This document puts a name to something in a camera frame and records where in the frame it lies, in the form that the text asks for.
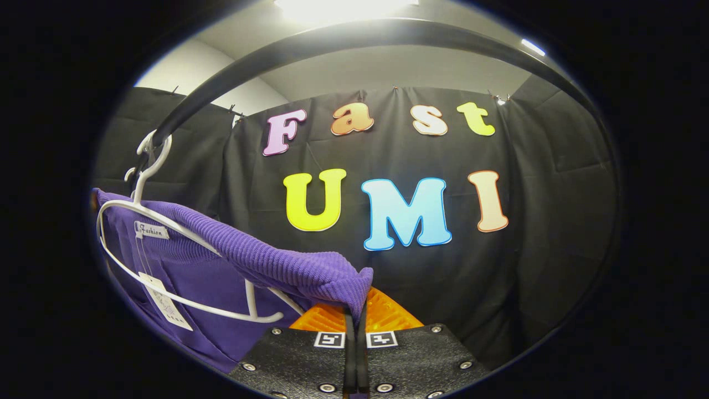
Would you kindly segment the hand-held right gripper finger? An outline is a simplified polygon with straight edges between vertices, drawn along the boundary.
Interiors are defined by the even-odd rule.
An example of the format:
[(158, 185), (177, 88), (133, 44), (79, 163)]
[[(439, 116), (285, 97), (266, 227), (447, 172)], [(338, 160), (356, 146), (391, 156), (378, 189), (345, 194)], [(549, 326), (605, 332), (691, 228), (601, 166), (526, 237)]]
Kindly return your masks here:
[(288, 328), (270, 328), (228, 374), (267, 398), (347, 398), (355, 386), (352, 317), (316, 305)]
[(445, 324), (423, 324), (370, 289), (357, 338), (357, 387), (369, 398), (452, 396), (489, 374)]

